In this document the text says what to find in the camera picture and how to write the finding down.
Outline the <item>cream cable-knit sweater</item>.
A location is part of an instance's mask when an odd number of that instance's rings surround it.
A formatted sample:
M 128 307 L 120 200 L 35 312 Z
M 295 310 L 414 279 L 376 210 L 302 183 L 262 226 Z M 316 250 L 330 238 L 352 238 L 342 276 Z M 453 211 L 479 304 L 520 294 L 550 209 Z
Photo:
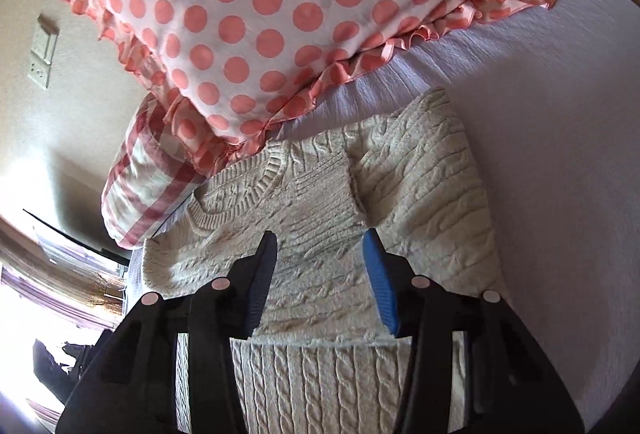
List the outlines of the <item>cream cable-knit sweater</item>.
M 252 433 L 387 433 L 410 346 L 378 316 L 361 254 L 375 228 L 386 249 L 445 289 L 503 290 L 486 192 L 446 92 L 303 140 L 271 142 L 191 195 L 146 240 L 141 279 L 191 294 L 278 240 L 262 321 L 232 343 Z

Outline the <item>red white checked pillow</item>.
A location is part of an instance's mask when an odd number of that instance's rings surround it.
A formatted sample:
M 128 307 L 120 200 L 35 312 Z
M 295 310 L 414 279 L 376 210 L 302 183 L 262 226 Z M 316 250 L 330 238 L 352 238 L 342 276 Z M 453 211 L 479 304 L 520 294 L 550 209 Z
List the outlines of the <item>red white checked pillow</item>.
M 108 235 L 125 250 L 140 249 L 204 181 L 149 94 L 132 116 L 102 190 Z

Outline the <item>lavender textured bedspread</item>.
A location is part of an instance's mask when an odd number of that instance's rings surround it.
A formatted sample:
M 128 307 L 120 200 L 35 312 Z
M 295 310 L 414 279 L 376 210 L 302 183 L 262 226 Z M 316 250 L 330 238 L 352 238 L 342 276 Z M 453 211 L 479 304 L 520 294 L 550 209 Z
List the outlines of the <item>lavender textured bedspread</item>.
M 639 10 L 558 0 L 401 53 L 285 124 L 303 138 L 444 87 L 515 308 L 585 425 L 638 394 Z

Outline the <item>white wall switch plate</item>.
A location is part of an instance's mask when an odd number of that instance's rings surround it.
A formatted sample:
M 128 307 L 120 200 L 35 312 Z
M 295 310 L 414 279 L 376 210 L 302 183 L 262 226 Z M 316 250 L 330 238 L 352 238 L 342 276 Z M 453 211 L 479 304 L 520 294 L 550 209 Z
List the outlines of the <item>white wall switch plate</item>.
M 28 79 L 36 86 L 47 90 L 49 88 L 53 56 L 58 30 L 45 18 L 40 16 L 32 36 L 29 49 Z

